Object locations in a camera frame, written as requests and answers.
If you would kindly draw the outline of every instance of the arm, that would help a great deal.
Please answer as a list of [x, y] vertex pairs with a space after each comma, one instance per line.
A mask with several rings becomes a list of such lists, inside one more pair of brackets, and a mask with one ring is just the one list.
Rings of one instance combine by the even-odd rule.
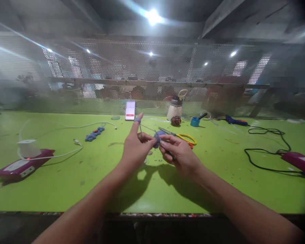
[[[246, 196], [209, 171], [186, 142], [173, 136], [161, 136], [164, 160], [200, 184], [239, 231], [251, 243], [296, 243], [303, 232], [286, 218]], [[170, 151], [176, 159], [166, 153]]]
[[125, 139], [122, 159], [82, 200], [68, 209], [46, 229], [34, 243], [84, 243], [94, 233], [105, 214], [105, 208], [130, 175], [144, 162], [156, 140], [137, 133], [139, 122], [134, 122]]

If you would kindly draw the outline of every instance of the black cable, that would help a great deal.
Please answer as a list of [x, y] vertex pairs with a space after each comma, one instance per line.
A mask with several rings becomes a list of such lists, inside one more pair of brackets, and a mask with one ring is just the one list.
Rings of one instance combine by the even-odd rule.
[[[288, 150], [285, 150], [285, 149], [279, 149], [277, 150], [276, 152], [269, 152], [265, 149], [262, 149], [262, 148], [246, 148], [244, 149], [244, 152], [246, 153], [246, 155], [248, 156], [248, 160], [250, 161], [250, 163], [252, 165], [254, 165], [255, 167], [257, 168], [260, 168], [260, 169], [265, 169], [265, 170], [269, 170], [269, 171], [274, 171], [274, 172], [284, 172], [284, 173], [297, 173], [297, 174], [302, 174], [304, 175], [304, 172], [302, 171], [294, 171], [294, 170], [276, 170], [276, 169], [269, 169], [269, 168], [264, 168], [264, 167], [261, 167], [261, 166], [258, 166], [256, 165], [255, 163], [252, 162], [251, 160], [251, 156], [248, 154], [247, 151], [252, 151], [252, 150], [260, 150], [260, 151], [265, 151], [269, 154], [272, 154], [272, 155], [282, 155], [283, 153], [285, 152], [289, 152], [291, 151], [291, 147], [290, 145], [286, 142], [286, 140], [284, 139], [283, 135], [285, 134], [284, 132], [278, 130], [278, 129], [265, 129], [265, 128], [262, 128], [262, 127], [257, 127], [257, 126], [251, 126], [251, 125], [247, 125], [249, 127], [253, 127], [252, 129], [249, 129], [247, 132], [249, 134], [261, 134], [261, 135], [264, 135], [264, 134], [267, 134], [268, 132], [269, 133], [273, 133], [273, 134], [276, 134], [276, 135], [280, 135], [281, 136], [281, 139], [284, 141], [284, 143], [288, 146]], [[252, 130], [265, 130], [264, 132], [261, 132], [261, 133], [257, 133], [257, 132], [251, 132]]]

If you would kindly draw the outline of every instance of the bottle handle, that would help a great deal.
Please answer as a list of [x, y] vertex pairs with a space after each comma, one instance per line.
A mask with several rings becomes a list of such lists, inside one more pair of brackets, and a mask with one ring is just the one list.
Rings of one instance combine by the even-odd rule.
[[187, 95], [187, 93], [188, 93], [188, 90], [186, 90], [186, 89], [180, 90], [179, 94], [177, 95], [180, 98], [180, 101], [182, 101], [182, 99]]

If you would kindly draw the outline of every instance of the purple power bank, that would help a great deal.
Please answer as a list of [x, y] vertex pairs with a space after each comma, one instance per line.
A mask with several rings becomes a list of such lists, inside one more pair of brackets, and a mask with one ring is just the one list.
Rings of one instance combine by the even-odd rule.
[[298, 152], [286, 152], [281, 159], [287, 161], [300, 170], [305, 171], [305, 155]]
[[[55, 150], [41, 149], [41, 152], [42, 153], [35, 158], [52, 157]], [[34, 173], [35, 170], [41, 167], [48, 160], [49, 158], [38, 160], [17, 160], [12, 164], [0, 169], [0, 179], [7, 182], [21, 181]]]

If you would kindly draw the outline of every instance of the hand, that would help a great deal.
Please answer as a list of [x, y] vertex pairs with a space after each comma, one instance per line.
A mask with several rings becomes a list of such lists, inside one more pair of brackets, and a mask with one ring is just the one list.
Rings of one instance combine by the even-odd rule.
[[[162, 140], [159, 150], [167, 163], [173, 164], [184, 176], [192, 177], [199, 172], [203, 164], [186, 141], [171, 135], [163, 135], [160, 138]], [[174, 160], [167, 151], [171, 152], [176, 159]]]
[[138, 133], [139, 122], [135, 121], [130, 130], [130, 134], [124, 141], [124, 149], [119, 167], [131, 174], [138, 169], [144, 162], [148, 152], [157, 143], [157, 140], [146, 133]]

